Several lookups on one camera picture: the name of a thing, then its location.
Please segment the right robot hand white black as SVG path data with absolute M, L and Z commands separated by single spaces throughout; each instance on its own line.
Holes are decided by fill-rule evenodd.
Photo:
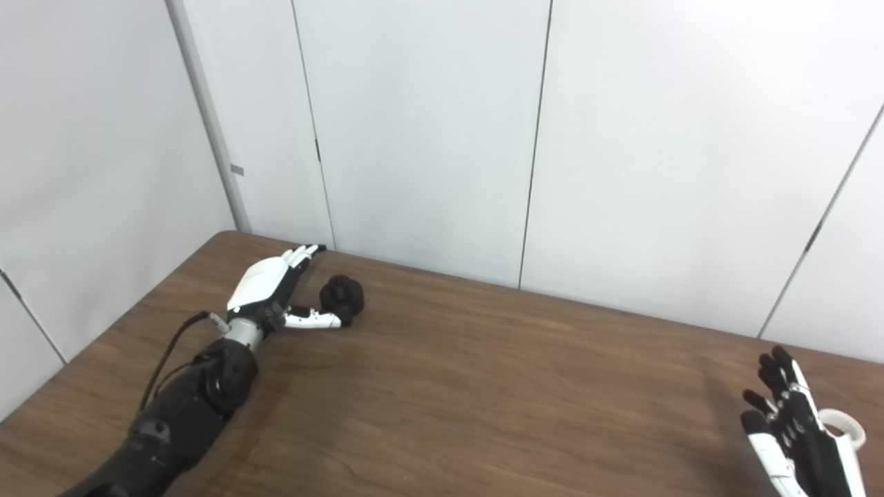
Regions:
M 743 431 L 780 496 L 865 496 L 858 451 L 866 430 L 843 410 L 818 408 L 798 361 L 776 345 L 758 358 L 771 397 L 746 389 Z

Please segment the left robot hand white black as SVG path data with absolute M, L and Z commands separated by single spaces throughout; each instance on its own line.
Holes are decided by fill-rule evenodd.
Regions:
M 250 266 L 227 303 L 228 323 L 246 320 L 264 335 L 283 327 L 350 327 L 365 308 L 365 293 L 362 285 L 347 275 L 335 275 L 322 287 L 319 309 L 291 304 L 313 257 L 326 249 L 322 244 L 298 246 Z

